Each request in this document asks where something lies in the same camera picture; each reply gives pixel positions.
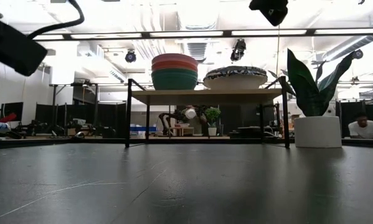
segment desk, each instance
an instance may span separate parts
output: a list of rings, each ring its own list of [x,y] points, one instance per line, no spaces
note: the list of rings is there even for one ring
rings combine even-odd
[[[171,128],[169,128],[170,133],[171,133],[171,130],[174,130],[175,136],[180,136],[180,137],[182,137],[184,135],[184,130],[185,129],[193,130],[193,134],[194,134],[194,128],[193,127],[171,127]]]
[[[270,88],[280,82],[282,88]],[[133,91],[133,86],[142,91]],[[282,96],[283,119],[288,117],[286,78],[277,78],[265,88],[253,90],[146,90],[132,78],[128,79],[128,96],[126,107],[126,131],[130,133],[131,105],[133,98],[146,104],[146,114],[150,114],[151,105],[243,105],[260,104],[261,142],[264,140],[263,105],[274,98]],[[150,116],[146,116],[146,124],[150,123]],[[289,148],[290,139],[288,129],[285,128],[285,147]],[[149,142],[149,130],[146,128],[146,143]],[[125,147],[130,146],[130,137],[126,135]]]

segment wooden shelf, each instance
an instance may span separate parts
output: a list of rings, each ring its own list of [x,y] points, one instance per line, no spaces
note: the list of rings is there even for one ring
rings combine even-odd
[[[150,105],[240,105],[266,103],[281,95],[281,89],[257,90],[154,90],[133,91],[132,97]]]

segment person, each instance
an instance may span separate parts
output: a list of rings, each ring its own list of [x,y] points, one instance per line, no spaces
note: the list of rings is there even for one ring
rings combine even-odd
[[[364,112],[355,115],[355,122],[348,124],[349,135],[353,139],[373,139],[373,121]]]

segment small potted plant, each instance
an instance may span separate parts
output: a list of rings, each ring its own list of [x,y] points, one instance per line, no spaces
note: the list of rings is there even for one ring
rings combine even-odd
[[[205,116],[208,120],[209,125],[209,136],[216,136],[217,135],[217,125],[216,121],[219,118],[221,111],[218,108],[208,108],[205,111]]]
[[[291,50],[287,54],[288,78],[292,85],[298,107],[305,118],[294,120],[296,147],[341,147],[340,120],[337,116],[323,116],[334,97],[337,82],[349,69],[352,60],[362,58],[361,50],[351,52],[337,65],[336,69],[318,82],[323,72],[322,62],[313,79],[305,64]]]

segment red bowl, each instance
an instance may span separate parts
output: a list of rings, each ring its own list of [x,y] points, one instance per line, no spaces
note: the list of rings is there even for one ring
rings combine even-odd
[[[197,66],[191,63],[188,63],[188,62],[182,62],[182,61],[176,61],[176,60],[156,62],[151,66],[152,72],[160,70],[160,69],[165,69],[165,68],[184,68],[184,69],[197,72]]]
[[[151,64],[154,65],[155,63],[165,62],[165,61],[181,61],[181,62],[190,63],[192,65],[195,65],[196,67],[199,64],[197,60],[195,60],[194,58],[187,56],[187,55],[183,55],[183,54],[161,54],[161,55],[155,56],[155,58],[152,59]]]

